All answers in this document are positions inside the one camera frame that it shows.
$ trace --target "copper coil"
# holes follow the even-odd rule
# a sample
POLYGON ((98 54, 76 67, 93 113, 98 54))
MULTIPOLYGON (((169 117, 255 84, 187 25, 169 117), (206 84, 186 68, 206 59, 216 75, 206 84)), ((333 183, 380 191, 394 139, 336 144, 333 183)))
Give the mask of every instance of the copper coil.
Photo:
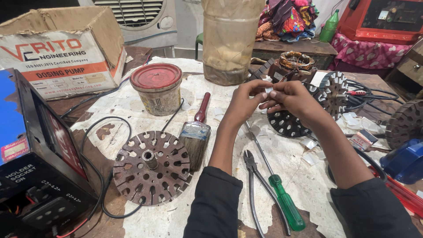
POLYGON ((311 70, 314 60, 301 52, 287 51, 280 55, 279 64, 288 69, 296 69, 298 67, 298 69, 311 70))

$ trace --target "cutting pliers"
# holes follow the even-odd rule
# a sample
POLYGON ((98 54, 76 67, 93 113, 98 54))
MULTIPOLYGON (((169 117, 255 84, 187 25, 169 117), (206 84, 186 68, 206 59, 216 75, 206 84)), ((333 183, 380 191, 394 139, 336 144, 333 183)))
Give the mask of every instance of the cutting pliers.
POLYGON ((254 156, 251 153, 251 151, 249 151, 249 150, 244 151, 244 162, 247 165, 248 174, 249 174, 251 210, 253 212, 253 218, 254 218, 255 225, 257 226, 257 230, 259 231, 261 238, 265 238, 265 237, 264 237, 263 231, 261 230, 260 224, 258 222, 257 213, 255 212, 255 205, 254 205, 254 174, 258 177, 258 179, 260 180, 261 184, 263 184, 263 186, 266 188, 267 192, 272 197, 273 201, 277 204, 277 209, 278 209, 281 217, 283 218, 283 223, 285 225, 286 234, 288 236, 290 236, 291 235, 291 230, 289 229, 288 221, 286 220, 286 216, 285 216, 285 214, 282 211, 282 207, 280 206, 280 204, 279 204, 279 202, 277 200, 277 197, 276 197, 275 193, 273 192, 273 190, 270 188, 270 186, 267 184, 266 180, 263 178, 263 176, 257 170, 257 164, 254 161, 254 156))

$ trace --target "brush bristles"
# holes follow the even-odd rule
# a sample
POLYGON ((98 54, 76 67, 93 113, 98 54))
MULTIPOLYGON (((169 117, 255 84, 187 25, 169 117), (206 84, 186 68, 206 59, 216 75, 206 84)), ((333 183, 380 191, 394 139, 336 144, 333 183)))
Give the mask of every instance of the brush bristles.
POLYGON ((204 154, 207 150, 207 140, 179 137, 179 141, 184 143, 188 155, 190 156, 190 172, 200 170, 203 164, 204 154))

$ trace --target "human hand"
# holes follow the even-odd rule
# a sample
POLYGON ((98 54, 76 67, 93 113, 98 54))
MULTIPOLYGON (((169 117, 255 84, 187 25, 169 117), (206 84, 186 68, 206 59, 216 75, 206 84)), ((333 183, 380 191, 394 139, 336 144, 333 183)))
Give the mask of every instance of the human hand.
POLYGON ((241 127, 251 117, 257 106, 266 100, 267 93, 264 89, 271 86, 272 83, 265 80, 253 80, 239 85, 233 92, 231 103, 222 122, 241 127))
POLYGON ((276 83, 269 95, 272 99, 260 105, 260 109, 270 108, 267 113, 288 110, 307 128, 317 120, 330 117, 300 81, 276 83))

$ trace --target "red brush handle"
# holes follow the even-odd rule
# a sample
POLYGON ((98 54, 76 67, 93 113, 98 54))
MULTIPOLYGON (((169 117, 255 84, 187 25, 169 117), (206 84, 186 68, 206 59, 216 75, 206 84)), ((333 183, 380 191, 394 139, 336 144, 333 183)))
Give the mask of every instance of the red brush handle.
POLYGON ((203 123, 204 120, 206 119, 206 108, 207 108, 207 104, 209 103, 209 99, 210 99, 210 93, 206 92, 206 94, 204 94, 204 98, 201 103, 200 110, 198 110, 197 114, 195 115, 195 119, 194 119, 195 122, 203 123))

